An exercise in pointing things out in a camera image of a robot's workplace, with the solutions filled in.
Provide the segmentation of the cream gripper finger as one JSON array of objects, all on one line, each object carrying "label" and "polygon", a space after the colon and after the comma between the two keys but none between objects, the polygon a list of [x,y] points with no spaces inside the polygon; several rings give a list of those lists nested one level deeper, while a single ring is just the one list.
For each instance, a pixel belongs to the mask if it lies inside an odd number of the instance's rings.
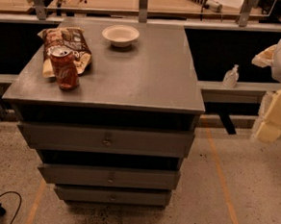
[{"label": "cream gripper finger", "polygon": [[262,98],[252,135],[263,143],[272,143],[281,136],[281,89],[269,91]]},{"label": "cream gripper finger", "polygon": [[260,54],[257,54],[251,61],[253,65],[259,67],[269,67],[272,66],[273,55],[276,49],[276,45],[273,44],[269,48],[266,48]]}]

